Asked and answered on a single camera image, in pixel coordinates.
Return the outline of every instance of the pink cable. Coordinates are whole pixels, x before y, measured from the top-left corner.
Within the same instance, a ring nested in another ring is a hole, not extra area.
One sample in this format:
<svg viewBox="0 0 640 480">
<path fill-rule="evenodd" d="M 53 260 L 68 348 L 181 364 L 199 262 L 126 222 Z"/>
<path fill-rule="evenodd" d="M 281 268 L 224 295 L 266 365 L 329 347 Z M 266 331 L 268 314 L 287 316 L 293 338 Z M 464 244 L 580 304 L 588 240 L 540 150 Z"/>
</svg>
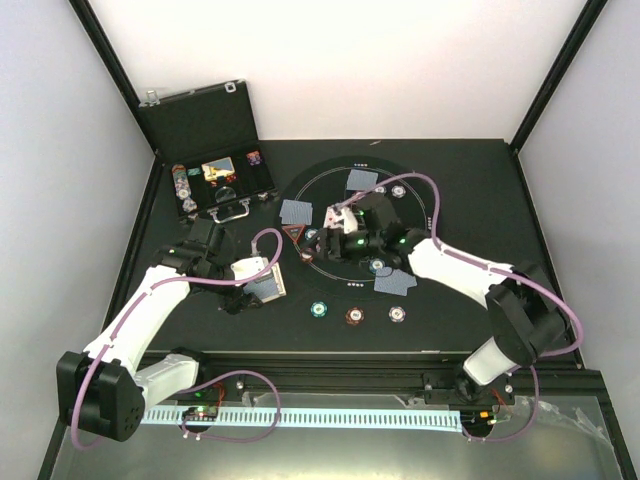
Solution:
<svg viewBox="0 0 640 480">
<path fill-rule="evenodd" d="M 256 251 L 257 242 L 263 235 L 265 235 L 267 233 L 273 233 L 276 236 L 277 240 L 278 240 L 278 246 L 276 247 L 276 253 L 273 255 L 273 258 L 267 264 L 266 267 L 264 267 L 258 273 L 256 273 L 255 275 L 252 275 L 249 278 L 245 278 L 243 280 L 211 280 L 211 279 L 196 278 L 196 277 L 173 277 L 173 278 L 167 278 L 165 280 L 161 280 L 159 282 L 154 283 L 151 286 L 151 290 L 155 290 L 156 288 L 158 288 L 158 287 L 160 287 L 162 285 L 165 285 L 167 283 L 172 283 L 172 282 L 189 282 L 189 283 L 200 283 L 200 284 L 204 284 L 204 285 L 228 285 L 228 286 L 243 285 L 245 283 L 249 283 L 249 282 L 257 279 L 258 277 L 261 277 L 262 275 L 264 275 L 264 272 L 268 272 L 276 264 L 276 262 L 280 258 L 280 254 L 282 253 L 282 245 L 283 245 L 282 234 L 278 230 L 276 230 L 275 228 L 265 228 L 264 230 L 258 232 L 255 237 L 253 237 L 253 239 L 251 240 L 251 249 L 253 250 L 253 252 L 257 253 L 257 251 Z M 116 339 L 116 337 L 118 336 L 118 332 L 120 332 L 120 329 L 124 325 L 124 322 L 127 321 L 129 316 L 131 315 L 131 313 L 140 304 L 140 302 L 142 302 L 142 300 L 144 300 L 144 298 L 146 296 L 147 296 L 146 293 L 141 293 L 138 296 L 138 298 L 136 298 L 135 301 L 129 306 L 127 311 L 122 315 L 122 318 L 120 319 L 118 324 L 114 327 L 113 332 L 111 332 L 111 335 L 109 336 L 111 341 Z M 107 353 L 107 350 L 109 348 L 110 348 L 109 345 L 105 345 L 104 347 L 102 347 L 102 350 L 100 350 L 100 353 L 96 356 L 96 358 L 93 360 L 93 362 L 91 362 L 91 365 L 89 366 L 89 370 L 87 371 L 86 375 L 84 376 L 84 379 L 82 380 L 82 383 L 80 384 L 80 389 L 78 390 L 78 395 L 76 396 L 76 402 L 75 402 L 75 404 L 73 406 L 73 413 L 71 414 L 71 443 L 73 443 L 73 446 L 75 448 L 77 448 L 78 450 L 82 450 L 82 451 L 89 450 L 89 449 L 97 446 L 100 443 L 100 440 L 101 440 L 100 438 L 98 438 L 96 441 L 94 441 L 93 443 L 91 443 L 89 445 L 83 445 L 82 443 L 80 443 L 80 440 L 78 438 L 78 423 L 79 423 L 79 420 L 80 420 L 80 410 L 82 409 L 82 403 L 84 402 L 84 397 L 86 396 L 87 390 L 89 389 L 89 383 L 91 382 L 91 378 L 95 374 L 96 369 L 98 368 L 98 365 L 100 364 L 100 361 L 102 360 L 102 357 L 104 357 L 105 353 Z M 276 400 L 278 401 L 278 405 L 280 405 L 280 400 L 279 400 L 277 391 L 275 391 L 275 393 L 276 393 Z M 279 413 L 280 413 L 280 410 L 278 409 L 278 413 L 276 415 L 276 418 L 279 418 Z"/>
<path fill-rule="evenodd" d="M 438 235 L 436 234 L 436 227 L 438 226 L 438 218 L 440 217 L 440 190 L 438 189 L 438 185 L 436 185 L 436 182 L 434 182 L 431 177 L 429 177 L 428 175 L 425 175 L 424 173 L 418 173 L 418 172 L 402 173 L 400 175 L 395 175 L 393 177 L 387 178 L 386 180 L 383 180 L 382 182 L 374 185 L 368 190 L 363 190 L 361 192 L 358 192 L 355 195 L 353 195 L 351 198 L 348 198 L 344 202 L 339 203 L 337 205 L 337 208 L 342 208 L 342 207 L 346 207 L 347 205 L 351 205 L 353 202 L 357 202 L 358 200 L 360 200 L 366 194 L 373 192 L 376 188 L 383 187 L 389 183 L 392 183 L 398 180 L 402 180 L 403 178 L 419 178 L 423 182 L 428 183 L 429 186 L 431 187 L 431 190 L 433 191 L 433 199 L 434 199 L 433 215 L 431 215 L 431 240 L 433 241 L 433 244 L 436 246 L 436 248 L 440 250 L 440 240 L 438 239 Z"/>
<path fill-rule="evenodd" d="M 221 380 L 224 380 L 229 377 L 233 377 L 235 375 L 251 375 L 252 377 L 257 377 L 260 380 L 262 380 L 264 383 L 269 385 L 269 388 L 271 388 L 271 391 L 276 397 L 276 415 L 273 419 L 273 422 L 271 422 L 271 425 L 269 425 L 269 428 L 267 428 L 264 432 L 260 433 L 259 435 L 256 435 L 254 437 L 248 437 L 248 438 L 223 437 L 220 435 L 209 435 L 204 433 L 196 434 L 193 432 L 189 432 L 187 430 L 187 427 L 186 427 L 187 419 L 185 418 L 185 420 L 182 422 L 182 431 L 184 432 L 185 435 L 187 436 L 195 435 L 196 437 L 199 436 L 202 438 L 207 438 L 209 440 L 218 440 L 218 441 L 229 442 L 229 443 L 253 443 L 253 442 L 257 442 L 258 440 L 262 440 L 263 438 L 265 438 L 267 435 L 270 435 L 275 430 L 276 426 L 278 425 L 278 422 L 280 421 L 280 412 L 282 409 L 282 405 L 280 402 L 280 394 L 278 393 L 278 389 L 273 384 L 273 382 L 271 382 L 271 380 L 269 380 L 267 377 L 265 377 L 264 375 L 258 372 L 253 372 L 251 370 L 235 370 L 233 372 L 228 372 L 223 375 L 220 375 L 219 377 L 216 377 L 213 380 L 209 380 L 208 382 L 198 385 L 197 387 L 191 387 L 191 388 L 182 390 L 179 393 L 197 392 L 198 390 L 202 390 L 203 388 L 209 387 L 214 383 L 218 383 Z"/>
<path fill-rule="evenodd" d="M 536 369 L 533 367 L 533 365 L 531 365 L 529 369 L 531 370 L 531 375 L 533 375 L 533 407 L 532 407 L 533 410 L 531 410 L 531 416 L 529 417 L 529 421 L 526 423 L 526 425 L 522 427 L 520 430 L 518 430 L 516 433 L 507 435 L 506 437 L 500 437 L 500 438 L 474 437 L 469 432 L 467 432 L 466 428 L 462 427 L 462 434 L 465 437 L 467 437 L 470 441 L 472 440 L 475 442 L 483 442 L 483 443 L 510 442 L 511 440 L 515 440 L 516 438 L 519 438 L 522 435 L 524 435 L 533 426 L 533 424 L 536 421 L 536 418 L 538 418 L 538 399 L 540 398 L 540 384 L 538 381 L 538 373 L 536 372 Z"/>
<path fill-rule="evenodd" d="M 474 267 L 480 268 L 482 270 L 489 270 L 490 265 L 480 262 L 476 259 L 473 258 L 469 258 L 463 254 L 460 254 L 458 252 L 454 252 L 451 250 L 447 250 L 446 248 L 443 249 L 442 247 L 442 242 L 437 238 L 437 231 L 436 231 L 436 227 L 438 225 L 438 218 L 440 216 L 440 190 L 438 189 L 438 186 L 436 185 L 436 182 L 429 176 L 423 174 L 423 173 L 417 173 L 417 172 L 411 172 L 411 173 L 403 173 L 400 175 L 395 175 L 393 177 L 387 178 L 386 180 L 383 180 L 380 183 L 377 183 L 376 185 L 374 185 L 373 187 L 367 189 L 367 190 L 363 190 L 361 192 L 356 193 L 355 195 L 353 195 L 351 198 L 345 200 L 342 203 L 337 204 L 337 208 L 342 208 L 342 207 L 346 207 L 347 205 L 350 205 L 358 200 L 360 200 L 362 197 L 364 197 L 365 195 L 367 195 L 368 193 L 374 191 L 376 188 L 387 185 L 389 183 L 398 181 L 398 180 L 402 180 L 403 178 L 418 178 L 422 181 L 424 181 L 425 183 L 427 183 L 431 189 L 433 190 L 433 197 L 434 197 L 434 206 L 433 206 L 433 214 L 431 215 L 431 239 L 433 241 L 433 244 L 436 246 L 436 248 L 438 250 L 440 250 L 443 253 L 446 253 L 447 255 L 449 255 L 450 257 L 456 258 L 458 260 L 461 260 L 465 263 L 468 263 L 470 265 L 473 265 Z M 551 300 L 553 303 L 555 303 L 558 307 L 560 307 L 561 310 L 563 310 L 567 316 L 571 319 L 571 323 L 573 324 L 573 328 L 575 330 L 576 333 L 576 339 L 575 341 L 569 345 L 568 347 L 565 348 L 560 348 L 558 350 L 552 350 L 550 352 L 545 352 L 543 353 L 541 356 L 542 357 L 553 357 L 553 356 L 557 356 L 557 355 L 563 355 L 565 353 L 570 353 L 573 352 L 574 350 L 580 348 L 580 346 L 582 345 L 582 342 L 584 341 L 584 328 L 582 326 L 582 322 L 580 321 L 580 319 L 578 318 L 578 316 L 575 314 L 575 312 L 569 307 L 569 305 L 567 305 L 561 298 L 559 298 L 556 294 L 554 294 L 552 291 L 544 288 L 542 285 L 538 285 L 537 283 L 529 280 L 528 278 L 525 278 L 521 275 L 518 275 L 516 273 L 513 272 L 507 272 L 506 270 L 499 270 L 496 268 L 491 268 L 491 270 L 493 273 L 498 273 L 500 275 L 503 275 L 505 277 L 511 278 L 512 280 L 518 281 L 520 283 L 523 283 L 524 285 L 527 285 L 528 287 L 534 289 L 535 291 L 537 291 L 538 293 L 540 293 L 541 295 L 544 295 L 545 297 L 547 297 L 549 300 Z"/>
</svg>

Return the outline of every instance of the green poker chip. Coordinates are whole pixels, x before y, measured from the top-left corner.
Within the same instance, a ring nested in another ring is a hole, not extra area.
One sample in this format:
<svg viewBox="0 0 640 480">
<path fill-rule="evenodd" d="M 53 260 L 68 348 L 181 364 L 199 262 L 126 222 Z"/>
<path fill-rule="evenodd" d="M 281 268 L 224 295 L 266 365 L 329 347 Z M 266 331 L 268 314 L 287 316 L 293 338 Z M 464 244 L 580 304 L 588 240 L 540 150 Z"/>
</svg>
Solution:
<svg viewBox="0 0 640 480">
<path fill-rule="evenodd" d="M 311 315 L 314 317 L 324 317 L 327 314 L 327 304 L 324 302 L 314 302 L 311 305 Z"/>
</svg>

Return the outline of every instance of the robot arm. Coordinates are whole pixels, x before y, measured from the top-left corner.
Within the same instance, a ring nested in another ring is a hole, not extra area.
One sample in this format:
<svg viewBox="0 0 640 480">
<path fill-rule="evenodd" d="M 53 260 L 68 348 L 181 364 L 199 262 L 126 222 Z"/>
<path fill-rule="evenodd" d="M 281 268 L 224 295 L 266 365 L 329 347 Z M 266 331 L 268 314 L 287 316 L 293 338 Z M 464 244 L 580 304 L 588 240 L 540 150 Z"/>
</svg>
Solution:
<svg viewBox="0 0 640 480">
<path fill-rule="evenodd" d="M 383 257 L 388 265 L 442 283 L 487 309 L 493 336 L 464 361 L 451 385 L 465 403 L 473 403 L 501 374 L 532 365 L 570 325 L 546 297 L 492 271 L 517 273 L 553 291 L 540 267 L 495 263 L 440 241 L 436 245 L 427 233 L 404 227 L 382 194 L 371 193 L 353 207 L 329 207 L 324 228 L 301 244 L 301 252 L 339 262 Z"/>
<path fill-rule="evenodd" d="M 247 307 L 261 306 L 286 293 L 277 264 L 256 281 L 263 277 L 273 278 L 280 292 L 278 296 L 259 299 L 254 294 L 244 293 L 242 280 L 259 274 L 269 262 L 266 258 L 249 257 L 231 265 L 217 264 L 215 257 L 223 236 L 223 228 L 213 221 L 197 219 L 187 240 L 157 252 L 154 265 L 147 270 L 142 283 L 110 326 L 89 343 L 83 353 L 66 352 L 62 356 L 56 376 L 63 421 L 71 423 L 80 385 L 105 345 L 110 348 L 102 356 L 82 402 L 79 427 L 83 430 L 119 441 L 127 440 L 146 410 L 194 385 L 200 366 L 200 355 L 196 352 L 179 349 L 163 361 L 138 371 L 149 343 L 171 311 L 191 291 L 191 285 L 186 281 L 168 282 L 153 290 L 152 286 L 158 282 L 183 276 L 237 280 L 236 286 L 206 287 L 220 295 L 221 309 L 232 314 Z M 127 312 L 126 322 L 116 332 Z"/>
</svg>

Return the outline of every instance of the white wall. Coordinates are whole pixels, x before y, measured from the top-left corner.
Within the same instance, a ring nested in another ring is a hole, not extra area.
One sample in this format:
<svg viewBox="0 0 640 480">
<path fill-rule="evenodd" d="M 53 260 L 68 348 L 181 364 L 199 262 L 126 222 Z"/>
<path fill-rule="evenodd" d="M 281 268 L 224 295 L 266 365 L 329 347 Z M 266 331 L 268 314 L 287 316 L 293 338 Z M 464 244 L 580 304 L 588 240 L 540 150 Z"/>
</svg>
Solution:
<svg viewBox="0 0 640 480">
<path fill-rule="evenodd" d="M 95 336 L 153 155 L 64 0 L 0 15 L 0 478 L 35 478 L 55 365 Z"/>
<path fill-rule="evenodd" d="M 139 95 L 249 81 L 262 139 L 505 138 L 585 0 L 92 0 Z"/>
<path fill-rule="evenodd" d="M 640 472 L 640 3 L 609 2 L 523 159 L 583 348 Z"/>
</svg>

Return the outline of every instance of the warning triangle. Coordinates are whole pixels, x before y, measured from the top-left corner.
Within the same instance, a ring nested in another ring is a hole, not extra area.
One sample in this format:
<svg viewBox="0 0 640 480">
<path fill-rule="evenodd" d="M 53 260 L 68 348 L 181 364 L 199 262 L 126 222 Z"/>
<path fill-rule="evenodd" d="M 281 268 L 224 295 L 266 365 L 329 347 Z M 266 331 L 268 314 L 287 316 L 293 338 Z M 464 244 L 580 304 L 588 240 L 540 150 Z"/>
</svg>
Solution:
<svg viewBox="0 0 640 480">
<path fill-rule="evenodd" d="M 293 243 L 298 243 L 298 240 L 302 236 L 302 232 L 304 232 L 305 225 L 287 225 L 286 227 L 282 227 L 284 233 L 293 240 Z"/>
</svg>

